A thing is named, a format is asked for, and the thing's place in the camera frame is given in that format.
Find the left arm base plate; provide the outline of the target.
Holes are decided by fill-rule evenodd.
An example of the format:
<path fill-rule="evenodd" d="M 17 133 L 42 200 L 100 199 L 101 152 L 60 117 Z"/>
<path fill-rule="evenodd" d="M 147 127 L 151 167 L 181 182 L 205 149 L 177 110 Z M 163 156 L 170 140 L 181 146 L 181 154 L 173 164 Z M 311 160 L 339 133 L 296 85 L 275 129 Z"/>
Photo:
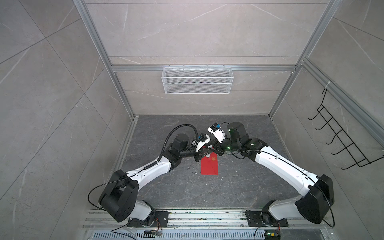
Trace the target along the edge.
<path fill-rule="evenodd" d="M 168 226 L 168 221 L 169 221 L 169 212 L 159 211 L 159 212 L 155 212 L 154 214 L 150 214 L 149 217 L 144 221 L 129 218 L 127 226 L 136 227 L 136 228 L 141 228 L 141 227 L 165 228 Z"/>

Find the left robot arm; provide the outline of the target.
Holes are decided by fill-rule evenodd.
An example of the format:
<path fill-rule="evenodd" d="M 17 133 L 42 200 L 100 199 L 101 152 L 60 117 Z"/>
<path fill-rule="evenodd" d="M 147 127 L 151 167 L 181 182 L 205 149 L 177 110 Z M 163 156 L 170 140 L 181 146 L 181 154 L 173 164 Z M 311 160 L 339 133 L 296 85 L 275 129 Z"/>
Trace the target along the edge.
<path fill-rule="evenodd" d="M 178 134 L 161 156 L 149 164 L 128 172 L 115 171 L 99 197 L 100 206 L 118 223 L 130 218 L 143 226 L 151 226 L 156 210 L 147 202 L 137 200 L 139 191 L 157 177 L 176 168 L 182 158 L 201 160 L 205 156 L 202 148 L 209 142 L 207 134 L 200 134 L 193 142 L 189 141 L 186 134 Z"/>

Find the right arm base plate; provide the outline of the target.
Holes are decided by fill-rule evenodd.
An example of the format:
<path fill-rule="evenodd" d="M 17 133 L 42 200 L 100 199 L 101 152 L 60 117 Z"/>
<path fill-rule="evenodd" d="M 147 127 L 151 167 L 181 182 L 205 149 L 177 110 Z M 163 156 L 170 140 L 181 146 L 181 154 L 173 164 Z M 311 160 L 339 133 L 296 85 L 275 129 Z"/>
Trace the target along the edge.
<path fill-rule="evenodd" d="M 246 210 L 245 216 L 249 227 L 288 227 L 286 219 L 276 220 L 269 213 Z"/>

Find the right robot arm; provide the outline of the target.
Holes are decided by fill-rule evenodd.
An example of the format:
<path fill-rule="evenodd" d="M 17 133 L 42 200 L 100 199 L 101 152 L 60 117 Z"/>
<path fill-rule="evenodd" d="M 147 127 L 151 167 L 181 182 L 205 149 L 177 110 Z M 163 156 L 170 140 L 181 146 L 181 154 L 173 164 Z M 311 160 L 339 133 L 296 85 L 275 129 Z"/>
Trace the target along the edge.
<path fill-rule="evenodd" d="M 290 162 L 264 141 L 249 137 L 244 125 L 233 122 L 227 126 L 226 135 L 221 125 L 208 128 L 214 139 L 208 145 L 217 155 L 239 153 L 256 162 L 290 184 L 298 196 L 286 200 L 271 200 L 261 211 L 261 219 L 267 226 L 287 218 L 304 218 L 313 224 L 321 224 L 335 202 L 333 181 L 327 175 L 317 176 Z"/>

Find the red envelope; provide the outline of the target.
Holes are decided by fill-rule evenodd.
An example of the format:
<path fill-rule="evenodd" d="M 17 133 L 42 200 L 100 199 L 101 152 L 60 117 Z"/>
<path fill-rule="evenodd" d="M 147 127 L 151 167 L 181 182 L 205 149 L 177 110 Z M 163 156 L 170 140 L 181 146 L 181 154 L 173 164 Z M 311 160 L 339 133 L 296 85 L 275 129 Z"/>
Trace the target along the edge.
<path fill-rule="evenodd" d="M 218 175 L 218 156 L 216 153 L 211 153 L 201 160 L 201 174 L 202 175 Z"/>

